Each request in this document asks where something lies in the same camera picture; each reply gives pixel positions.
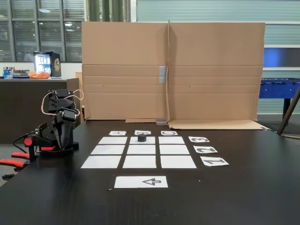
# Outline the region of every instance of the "dark wooden table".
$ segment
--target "dark wooden table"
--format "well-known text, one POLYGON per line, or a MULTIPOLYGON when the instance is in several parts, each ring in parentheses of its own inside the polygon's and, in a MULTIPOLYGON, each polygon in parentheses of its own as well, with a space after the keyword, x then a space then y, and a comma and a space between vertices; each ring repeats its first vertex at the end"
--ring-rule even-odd
POLYGON ((197 169, 161 169, 158 136, 167 126, 87 121, 75 130, 80 149, 39 157, 0 188, 7 225, 294 225, 300 214, 300 150, 271 131, 178 130, 197 169), (80 169, 110 131, 150 130, 156 169, 80 169), (188 136, 204 136, 229 165, 205 166, 188 136), (168 188, 114 189, 117 176, 162 175, 168 188))

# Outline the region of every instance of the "wall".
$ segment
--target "wall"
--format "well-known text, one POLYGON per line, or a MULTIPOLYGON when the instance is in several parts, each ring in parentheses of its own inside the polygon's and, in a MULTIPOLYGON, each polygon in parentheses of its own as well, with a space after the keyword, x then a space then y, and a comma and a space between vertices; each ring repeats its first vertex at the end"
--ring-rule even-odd
MULTIPOLYGON (((15 67, 15 69, 29 69, 34 71, 33 62, 0 62, 0 75, 3 74, 3 67, 15 67)), ((61 63, 61 77, 75 78, 75 72, 82 72, 81 63, 61 63)))

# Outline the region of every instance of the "white paper square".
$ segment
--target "white paper square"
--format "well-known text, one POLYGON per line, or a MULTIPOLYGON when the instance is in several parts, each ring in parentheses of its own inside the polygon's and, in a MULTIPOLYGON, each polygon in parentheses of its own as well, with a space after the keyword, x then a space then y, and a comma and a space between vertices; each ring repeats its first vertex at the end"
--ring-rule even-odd
POLYGON ((148 155, 155 155, 155 145, 154 144, 130 144, 127 151, 128 155, 132 154, 148 154, 148 155))
POLYGON ((172 136, 172 135, 178 135, 176 131, 172 131, 172 130, 166 130, 166 131, 162 131, 161 135, 164 136, 172 136))
POLYGON ((197 168, 191 156, 160 156, 160 162, 164 169, 197 168))
POLYGON ((114 188, 167 188, 166 176, 116 177, 114 188))
POLYGON ((209 142, 209 140, 206 137, 189 137, 191 142, 196 142, 196 143, 200 143, 200 142, 209 142))
POLYGON ((91 155, 122 155, 125 145, 97 145, 91 155))
POLYGON ((207 147, 207 146, 194 146, 195 151, 197 153, 215 153, 217 150, 214 147, 207 147))
POLYGON ((204 165, 207 166, 218 166, 218 165, 229 165, 224 159, 218 157, 203 157, 200 156, 204 165))
POLYGON ((124 136, 126 134, 126 131, 111 131, 109 135, 112 136, 124 136))
POLYGON ((182 137, 158 137, 160 144, 184 144, 182 137))
POLYGON ((138 142, 137 137, 131 137, 129 144, 155 144, 155 137, 148 137, 147 136, 145 142, 138 142))
POLYGON ((117 168, 121 156, 89 156, 82 169, 112 169, 117 168))
POLYGON ((155 156, 126 156, 123 168, 156 168, 155 156))
POLYGON ((127 137, 103 137, 99 144, 126 144, 127 137))
POLYGON ((135 135, 150 135, 151 131, 148 130, 136 130, 135 135))
POLYGON ((160 144, 161 155, 189 155, 186 145, 181 144, 160 144))

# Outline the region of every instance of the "ceiling light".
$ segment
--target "ceiling light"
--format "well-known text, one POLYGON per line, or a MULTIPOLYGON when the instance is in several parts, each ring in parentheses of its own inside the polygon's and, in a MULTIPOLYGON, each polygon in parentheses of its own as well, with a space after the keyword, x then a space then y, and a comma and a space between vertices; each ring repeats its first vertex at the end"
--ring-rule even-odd
POLYGON ((40 12, 42 13, 50 13, 51 11, 49 9, 39 9, 40 12))

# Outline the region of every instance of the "paper with arrow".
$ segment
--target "paper with arrow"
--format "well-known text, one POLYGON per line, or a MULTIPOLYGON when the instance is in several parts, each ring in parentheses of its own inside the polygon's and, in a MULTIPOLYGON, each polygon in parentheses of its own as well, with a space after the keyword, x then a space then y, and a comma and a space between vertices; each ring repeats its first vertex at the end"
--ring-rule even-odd
POLYGON ((121 176, 116 178, 114 188, 167 188, 165 176, 121 176))

